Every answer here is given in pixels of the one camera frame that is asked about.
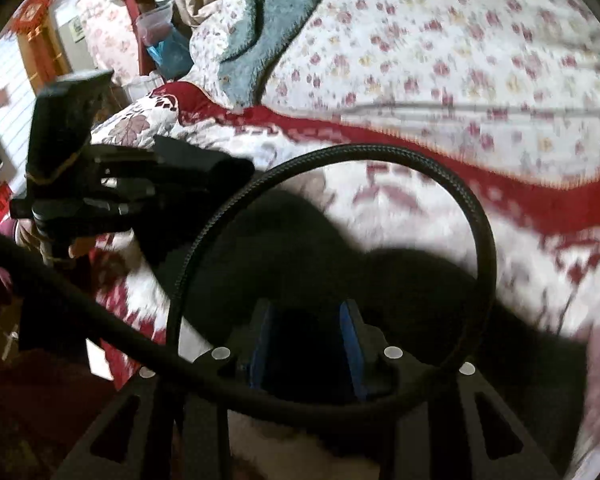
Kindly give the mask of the left hand white glove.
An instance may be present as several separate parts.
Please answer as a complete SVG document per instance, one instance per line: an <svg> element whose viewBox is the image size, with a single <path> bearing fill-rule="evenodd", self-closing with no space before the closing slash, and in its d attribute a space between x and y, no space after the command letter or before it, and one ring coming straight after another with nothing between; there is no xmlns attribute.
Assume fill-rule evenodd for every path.
<svg viewBox="0 0 600 480"><path fill-rule="evenodd" d="M49 240L28 219L17 221L15 240L18 246L41 258L46 266L85 257L96 245L96 238L92 236L79 237L71 243Z"/></svg>

